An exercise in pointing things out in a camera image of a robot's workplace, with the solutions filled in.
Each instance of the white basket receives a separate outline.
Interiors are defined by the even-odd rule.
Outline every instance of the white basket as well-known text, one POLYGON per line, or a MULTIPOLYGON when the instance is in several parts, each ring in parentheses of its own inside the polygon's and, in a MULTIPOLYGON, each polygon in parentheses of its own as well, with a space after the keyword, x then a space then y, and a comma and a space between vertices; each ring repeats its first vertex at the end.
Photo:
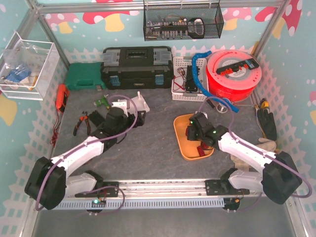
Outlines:
MULTIPOLYGON (((173 57, 173 72, 175 77, 180 74, 177 72, 178 68, 183 68, 187 73, 187 66, 192 65, 192 57, 173 57)), ((208 90, 208 80, 206 75, 206 59, 199 58, 197 60, 197 66, 199 67, 198 79, 202 83, 203 87, 208 90)), ((178 84, 182 84, 182 77, 178 77, 175 79, 175 82, 178 84)), ((172 81, 172 100, 182 100, 182 101, 204 101, 206 96, 203 95, 199 90, 197 92, 188 93, 181 88, 178 89, 178 86, 172 81)))
POLYGON ((26 42, 39 47, 36 50, 32 48, 27 50, 27 55, 33 62, 32 67, 37 68, 37 81, 35 83, 31 81, 29 84, 8 82, 4 78, 10 72, 10 68, 6 68, 4 65, 0 71, 0 90, 7 98, 43 100, 57 67, 59 53, 52 42, 23 40, 21 38, 13 50, 18 53, 21 47, 25 47, 26 42))

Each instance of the red-handled pliers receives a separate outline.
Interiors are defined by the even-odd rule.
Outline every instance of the red-handled pliers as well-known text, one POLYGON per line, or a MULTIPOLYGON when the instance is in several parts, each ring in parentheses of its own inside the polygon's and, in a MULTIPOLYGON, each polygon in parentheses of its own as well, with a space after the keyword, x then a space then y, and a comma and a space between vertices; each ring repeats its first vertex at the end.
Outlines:
POLYGON ((85 121, 85 124, 87 125, 87 135, 89 136, 90 135, 90 132, 91 132, 91 128, 90 128, 90 124, 89 124, 89 116, 88 116, 88 112, 87 111, 83 111, 82 112, 85 116, 81 116, 77 125, 75 126, 74 128, 74 132, 73 132, 73 135, 76 136, 77 135, 77 131, 78 131, 78 128, 80 126, 80 124, 82 123, 82 121, 84 120, 85 121))

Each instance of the gray floor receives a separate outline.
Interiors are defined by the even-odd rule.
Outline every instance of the gray floor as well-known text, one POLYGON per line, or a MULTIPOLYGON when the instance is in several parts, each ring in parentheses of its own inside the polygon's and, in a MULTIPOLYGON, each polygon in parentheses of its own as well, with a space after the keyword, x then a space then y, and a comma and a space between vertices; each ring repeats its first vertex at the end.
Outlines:
MULTIPOLYGON (((118 91, 95 90, 71 91, 57 140, 54 155, 62 154, 81 143, 86 137, 86 127, 82 124, 76 137, 73 129, 82 111, 91 113, 96 108, 93 102, 104 94, 117 94, 118 91)), ((136 90, 120 90, 120 94, 134 97, 136 90)), ((217 178, 233 167, 230 155, 215 153, 206 159, 189 162, 182 158, 175 136, 173 121, 177 116, 194 113, 200 102, 173 101, 169 89, 144 89, 141 94, 150 107, 142 127, 132 129, 126 139, 114 145, 102 155, 82 166, 74 174, 93 170, 104 179, 168 179, 168 178, 217 178)), ((213 125, 228 126, 230 113, 220 114, 209 105, 205 106, 213 125)), ((103 116, 105 107, 97 109, 103 116)), ((233 131, 241 138, 258 144, 261 132, 256 123, 252 107, 240 107, 235 114, 233 131)))
MULTIPOLYGON (((242 205, 253 202, 244 198, 242 205)), ((41 211, 33 237, 294 237, 283 205, 262 198, 252 209, 122 210, 89 216, 85 211, 41 211)))

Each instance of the black mesh basket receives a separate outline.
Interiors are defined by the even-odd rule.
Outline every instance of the black mesh basket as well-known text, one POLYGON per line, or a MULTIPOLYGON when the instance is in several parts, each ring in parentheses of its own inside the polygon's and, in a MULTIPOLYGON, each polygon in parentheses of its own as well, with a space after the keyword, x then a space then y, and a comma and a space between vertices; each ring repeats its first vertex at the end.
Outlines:
POLYGON ((217 39, 223 26, 219 2, 157 4, 144 0, 145 41, 217 39))

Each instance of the blue hose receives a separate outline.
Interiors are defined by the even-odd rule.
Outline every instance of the blue hose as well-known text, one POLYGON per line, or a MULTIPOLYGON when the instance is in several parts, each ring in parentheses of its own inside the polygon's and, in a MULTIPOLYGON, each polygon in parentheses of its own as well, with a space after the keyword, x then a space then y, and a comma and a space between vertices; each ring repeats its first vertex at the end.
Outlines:
MULTIPOLYGON (((193 80, 195 82, 195 84, 197 85, 197 87, 202 91, 203 95, 205 95, 206 97, 209 96, 214 96, 212 95, 210 92, 208 92, 203 85, 201 84, 201 82, 199 82, 198 79, 198 69, 197 69, 197 59, 199 58, 206 58, 208 55, 210 55, 212 52, 208 51, 206 53, 197 53, 193 56, 192 58, 192 74, 193 74, 193 80)), ((219 99, 213 98, 214 101, 221 103, 221 101, 219 99)), ((232 109, 232 111, 234 111, 235 113, 237 113, 239 111, 239 109, 237 107, 235 107, 234 105, 231 104, 231 102, 226 99, 223 98, 223 100, 225 100, 227 102, 227 104, 230 106, 230 108, 232 109)))

